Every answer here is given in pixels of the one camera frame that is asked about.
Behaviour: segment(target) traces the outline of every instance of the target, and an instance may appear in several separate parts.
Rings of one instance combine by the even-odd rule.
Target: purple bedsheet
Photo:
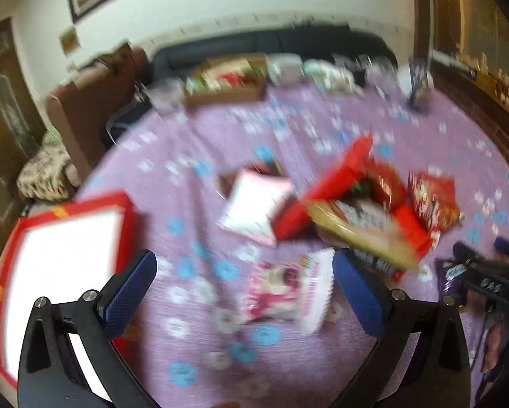
[[[218,229],[225,202],[215,177],[275,156],[303,192],[368,130],[375,156],[389,160],[403,180],[418,169],[456,179],[462,226],[425,257],[421,274],[407,274],[400,285],[412,298],[435,301],[435,257],[451,256],[457,240],[489,255],[497,234],[509,238],[509,168],[481,129],[438,92],[429,115],[420,116],[370,90],[364,99],[326,100],[309,84],[270,87],[264,102],[209,106],[188,119],[179,113],[163,120],[151,111],[106,155],[77,199],[122,189],[144,217],[142,243],[157,255],[158,275],[135,322],[136,370],[157,402],[323,408],[349,382],[375,339],[363,333],[339,289],[315,335],[301,335],[293,323],[236,323],[253,260],[295,260],[322,244],[271,249]],[[462,321],[474,394],[486,331],[483,299],[470,302]],[[415,341],[384,395],[398,387]]]

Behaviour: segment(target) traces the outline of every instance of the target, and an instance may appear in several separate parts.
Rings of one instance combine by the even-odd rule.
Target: white flower print
[[[170,180],[173,185],[181,185],[183,183],[182,176],[172,175],[172,176],[170,176]]]
[[[122,143],[122,147],[124,147],[126,150],[129,150],[130,152],[135,152],[141,148],[141,144],[139,144],[137,141],[125,141]]]
[[[341,130],[341,119],[338,117],[334,117],[330,119],[330,122],[332,123],[332,127],[336,130]]]
[[[248,242],[235,251],[235,256],[243,262],[254,262],[260,257],[260,248]]]
[[[483,203],[483,201],[485,200],[485,198],[483,198],[483,193],[481,193],[479,190],[476,191],[475,194],[474,194],[474,200],[479,205],[481,205]]]
[[[468,351],[468,359],[470,360],[470,366],[472,366],[474,364],[475,354],[476,354],[476,350]]]
[[[313,127],[312,124],[306,124],[303,130],[305,131],[305,134],[311,139],[315,139],[317,137],[317,131],[315,130],[315,127]]]
[[[494,211],[494,209],[496,207],[496,203],[493,201],[492,198],[487,198],[487,200],[485,201],[485,204],[487,205],[488,209],[491,212]]]
[[[188,302],[188,291],[183,287],[175,286],[168,288],[168,300],[177,305],[183,305]]]
[[[175,120],[179,123],[179,124],[185,124],[185,122],[187,122],[188,120],[188,117],[187,115],[185,114],[185,112],[179,112],[175,115]]]
[[[286,128],[286,129],[278,129],[278,130],[274,130],[274,135],[275,135],[275,138],[277,139],[277,141],[279,142],[283,142],[285,141],[289,136],[291,136],[291,130]]]
[[[158,270],[156,272],[157,277],[166,277],[171,275],[172,265],[168,262],[166,258],[156,256],[156,263],[158,266]]]
[[[333,151],[332,143],[327,140],[316,141],[313,143],[313,150],[315,150],[318,155],[328,155]]]
[[[420,282],[430,282],[434,278],[434,275],[429,266],[422,264],[417,278]]]
[[[438,166],[430,164],[428,166],[428,173],[433,174],[434,176],[441,176],[442,171]]]
[[[179,174],[179,167],[173,161],[166,162],[166,169],[173,174]]]
[[[232,365],[232,359],[230,359],[228,354],[223,353],[222,351],[212,351],[211,353],[207,353],[205,355],[204,363],[207,368],[223,371],[227,368],[230,368]]]
[[[144,160],[140,161],[138,164],[138,167],[141,169],[142,172],[150,172],[155,167],[155,164],[148,158],[145,158]]]
[[[239,330],[239,315],[226,308],[213,310],[213,324],[219,333],[232,335]]]
[[[384,137],[385,137],[385,140],[389,143],[393,143],[394,142],[394,132],[391,132],[389,130],[387,130],[386,132],[383,133]]]
[[[245,123],[245,132],[250,135],[260,135],[263,131],[262,126],[256,123]]]
[[[328,322],[336,322],[343,315],[343,307],[337,302],[332,302],[330,308],[326,312],[326,320]]]
[[[355,136],[359,136],[360,133],[360,126],[356,123],[348,122],[347,128],[351,131],[351,133]]]
[[[170,336],[177,339],[184,339],[190,331],[189,325],[184,320],[177,318],[165,318],[161,324]]]
[[[190,156],[183,153],[177,156],[177,162],[183,167],[194,167],[196,165],[196,160],[194,158],[190,158]]]
[[[307,91],[307,90],[302,91],[302,99],[304,101],[309,101],[312,98],[313,98],[313,95],[311,94],[310,91]]]
[[[158,136],[156,135],[156,133],[151,132],[150,130],[148,130],[147,132],[143,132],[142,134],[139,135],[139,137],[147,144],[150,144],[158,140]]]
[[[198,304],[214,304],[218,301],[215,286],[202,276],[194,279],[194,300]]]
[[[269,382],[259,377],[252,377],[251,379],[245,379],[238,383],[238,388],[242,391],[243,395],[252,399],[260,399],[267,396],[270,387],[271,384]]]

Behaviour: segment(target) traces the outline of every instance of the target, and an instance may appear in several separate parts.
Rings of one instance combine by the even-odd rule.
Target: wooden furniture
[[[25,85],[11,23],[0,23],[0,253],[23,204],[16,178],[39,148],[45,127]]]

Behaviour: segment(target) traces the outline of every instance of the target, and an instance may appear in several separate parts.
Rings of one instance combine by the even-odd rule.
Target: red snack bag
[[[432,247],[433,241],[426,229],[421,226],[411,206],[404,202],[400,207],[393,210],[391,215],[400,225],[403,237],[417,254],[417,259],[424,258]]]
[[[401,206],[407,198],[406,188],[394,167],[378,163],[373,158],[366,162],[366,177],[372,184],[372,198],[387,211]]]
[[[272,228],[278,241],[293,238],[310,222],[303,206],[305,201],[337,200],[364,176],[372,141],[371,135],[356,140],[338,162],[273,223]]]
[[[448,231],[460,218],[455,202],[455,180],[426,172],[409,173],[413,210],[430,232]]]

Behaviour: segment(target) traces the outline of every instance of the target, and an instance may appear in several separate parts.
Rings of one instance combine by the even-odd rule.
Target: blue flower print
[[[269,99],[270,107],[271,108],[278,108],[279,107],[279,100],[276,97],[271,97]]]
[[[409,116],[407,114],[399,114],[396,117],[396,121],[399,123],[407,123],[409,121]]]
[[[384,158],[392,158],[394,155],[394,151],[392,150],[392,147],[390,147],[388,144],[380,144],[379,145],[379,153]]]
[[[211,253],[211,250],[208,249],[200,241],[193,241],[193,242],[191,242],[190,243],[190,248],[192,249],[192,253],[194,253],[195,256],[198,256],[198,258],[211,259],[213,257],[213,254]]]
[[[207,176],[211,174],[211,164],[207,161],[198,161],[192,168],[198,176]]]
[[[345,132],[336,132],[337,136],[338,136],[338,141],[343,143],[343,144],[349,144],[351,142],[351,140],[349,139],[349,137],[347,136],[347,133]]]
[[[234,281],[239,277],[239,268],[227,260],[220,260],[213,264],[215,275],[222,281]]]
[[[257,146],[254,149],[254,154],[260,161],[270,163],[275,159],[274,153],[267,146]]]
[[[256,359],[256,351],[243,342],[232,342],[228,347],[228,354],[239,363],[251,363]]]
[[[474,213],[474,222],[477,225],[483,225],[485,223],[485,217],[481,213],[476,212]]]
[[[251,339],[262,346],[276,345],[281,342],[281,329],[275,325],[261,325],[255,328]]]
[[[191,279],[196,276],[196,262],[190,256],[184,256],[179,259],[177,272],[181,279]]]
[[[168,368],[168,377],[175,386],[186,388],[196,384],[198,371],[188,362],[175,362]]]
[[[175,217],[168,221],[168,231],[172,236],[181,236],[185,232],[185,221]]]
[[[466,232],[466,236],[468,237],[468,240],[473,243],[479,243],[481,242],[481,234],[474,229],[474,227],[470,227],[468,231]]]
[[[495,223],[500,225],[504,225],[507,222],[506,213],[503,211],[495,211],[491,218]]]

